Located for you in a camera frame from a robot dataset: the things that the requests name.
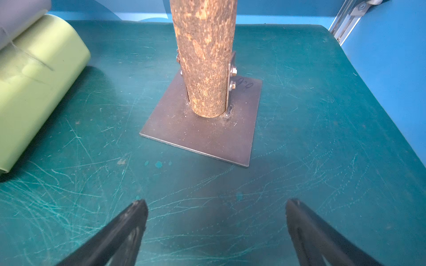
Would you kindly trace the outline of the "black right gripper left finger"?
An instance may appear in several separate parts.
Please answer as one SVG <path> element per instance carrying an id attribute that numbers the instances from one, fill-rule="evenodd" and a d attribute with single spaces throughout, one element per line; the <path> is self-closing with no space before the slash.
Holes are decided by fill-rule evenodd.
<path id="1" fill-rule="evenodd" d="M 146 230 L 148 207 L 134 201 L 59 266 L 134 266 Z"/>

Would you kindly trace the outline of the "green drawer cabinet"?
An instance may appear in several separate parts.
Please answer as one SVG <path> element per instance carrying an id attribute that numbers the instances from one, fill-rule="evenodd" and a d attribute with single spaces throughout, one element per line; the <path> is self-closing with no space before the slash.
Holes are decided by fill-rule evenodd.
<path id="1" fill-rule="evenodd" d="M 91 54 L 51 1 L 1 2 L 1 173 L 11 171 Z"/>

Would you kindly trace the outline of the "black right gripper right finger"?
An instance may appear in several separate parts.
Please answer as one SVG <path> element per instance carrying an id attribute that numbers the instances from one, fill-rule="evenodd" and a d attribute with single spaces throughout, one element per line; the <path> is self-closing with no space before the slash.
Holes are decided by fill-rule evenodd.
<path id="1" fill-rule="evenodd" d="M 380 266 L 297 198 L 286 204 L 287 228 L 301 266 Z"/>

